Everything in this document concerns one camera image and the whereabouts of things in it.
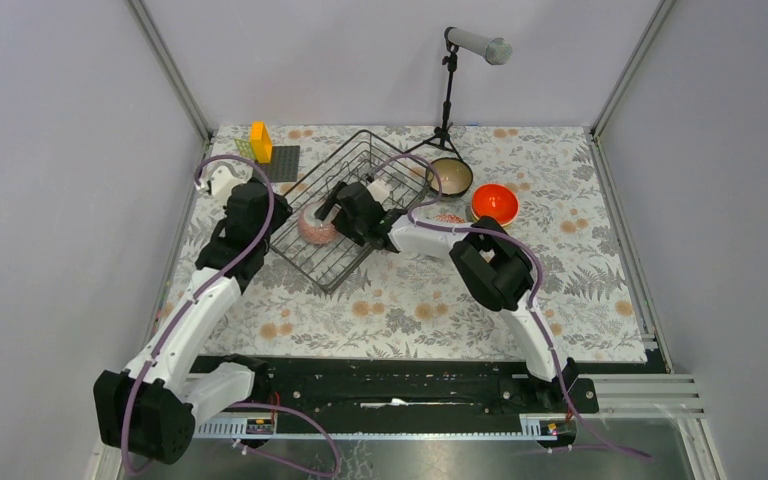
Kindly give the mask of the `pink patterned bowl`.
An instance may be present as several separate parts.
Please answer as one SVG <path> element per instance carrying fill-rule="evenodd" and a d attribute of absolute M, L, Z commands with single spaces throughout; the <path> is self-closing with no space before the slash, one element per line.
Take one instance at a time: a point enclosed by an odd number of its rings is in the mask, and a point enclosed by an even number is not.
<path fill-rule="evenodd" d="M 337 238 L 337 230 L 333 224 L 339 210 L 334 207 L 325 217 L 319 220 L 316 211 L 323 206 L 324 200 L 306 206 L 299 215 L 297 229 L 301 237 L 313 245 L 327 245 Z"/>

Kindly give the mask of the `black wire dish rack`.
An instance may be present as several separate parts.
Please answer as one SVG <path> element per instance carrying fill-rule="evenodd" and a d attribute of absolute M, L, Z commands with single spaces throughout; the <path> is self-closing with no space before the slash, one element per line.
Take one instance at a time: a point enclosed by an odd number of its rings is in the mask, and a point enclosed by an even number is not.
<path fill-rule="evenodd" d="M 386 245 L 384 228 L 426 198 L 428 173 L 378 135 L 359 130 L 284 195 L 292 216 L 271 236 L 271 250 L 332 293 Z"/>

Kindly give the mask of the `dark teal bowl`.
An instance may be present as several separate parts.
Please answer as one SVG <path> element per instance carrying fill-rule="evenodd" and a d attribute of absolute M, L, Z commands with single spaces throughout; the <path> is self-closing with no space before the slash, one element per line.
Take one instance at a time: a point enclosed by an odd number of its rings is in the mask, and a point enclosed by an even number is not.
<path fill-rule="evenodd" d="M 472 187 L 474 174 L 469 165 L 455 157 L 442 157 L 431 165 L 438 177 L 428 171 L 426 180 L 434 193 L 441 192 L 443 197 L 462 197 Z"/>

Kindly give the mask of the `solid orange bowl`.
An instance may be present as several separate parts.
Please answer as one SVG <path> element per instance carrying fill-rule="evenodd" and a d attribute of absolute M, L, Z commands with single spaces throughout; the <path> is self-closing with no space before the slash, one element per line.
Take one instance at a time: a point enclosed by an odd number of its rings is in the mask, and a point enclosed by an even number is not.
<path fill-rule="evenodd" d="M 519 200 L 507 187 L 500 184 L 484 184 L 472 194 L 470 209 L 474 219 L 490 217 L 501 226 L 510 225 L 520 211 Z"/>

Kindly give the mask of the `orange bowl white inside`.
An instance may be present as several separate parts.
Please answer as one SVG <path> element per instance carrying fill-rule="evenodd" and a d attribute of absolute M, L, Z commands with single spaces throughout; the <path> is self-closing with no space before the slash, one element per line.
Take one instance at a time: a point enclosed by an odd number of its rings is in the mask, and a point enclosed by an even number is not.
<path fill-rule="evenodd" d="M 472 226 L 479 228 L 489 228 L 491 226 L 508 228 L 513 222 L 516 221 L 516 215 L 503 215 L 501 218 L 496 218 L 492 215 L 479 215 L 476 212 L 472 212 Z"/>

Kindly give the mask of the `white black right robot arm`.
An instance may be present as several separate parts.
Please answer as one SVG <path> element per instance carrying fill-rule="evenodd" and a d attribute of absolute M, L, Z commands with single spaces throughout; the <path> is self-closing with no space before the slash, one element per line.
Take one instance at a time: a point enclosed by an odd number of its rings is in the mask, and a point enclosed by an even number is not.
<path fill-rule="evenodd" d="M 561 410 L 573 398 L 566 376 L 572 366 L 561 362 L 537 301 L 544 269 L 536 255 L 491 217 L 473 223 L 422 220 L 415 209 L 385 209 L 386 193 L 381 182 L 339 182 L 305 208 L 300 221 L 331 225 L 359 246 L 451 261 L 472 298 L 499 313 L 523 349 L 537 405 Z"/>

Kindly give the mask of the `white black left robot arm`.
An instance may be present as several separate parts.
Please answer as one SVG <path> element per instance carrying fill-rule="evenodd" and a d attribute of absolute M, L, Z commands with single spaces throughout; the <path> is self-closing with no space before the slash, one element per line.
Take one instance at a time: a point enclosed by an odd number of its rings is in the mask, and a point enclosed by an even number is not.
<path fill-rule="evenodd" d="M 231 188 L 220 220 L 195 262 L 173 316 L 120 372 L 102 372 L 93 386 L 103 444 L 163 464 L 177 462 L 196 429 L 238 403 L 256 411 L 270 385 L 232 360 L 202 379 L 187 377 L 218 321 L 264 266 L 270 236 L 291 207 L 257 179 Z"/>

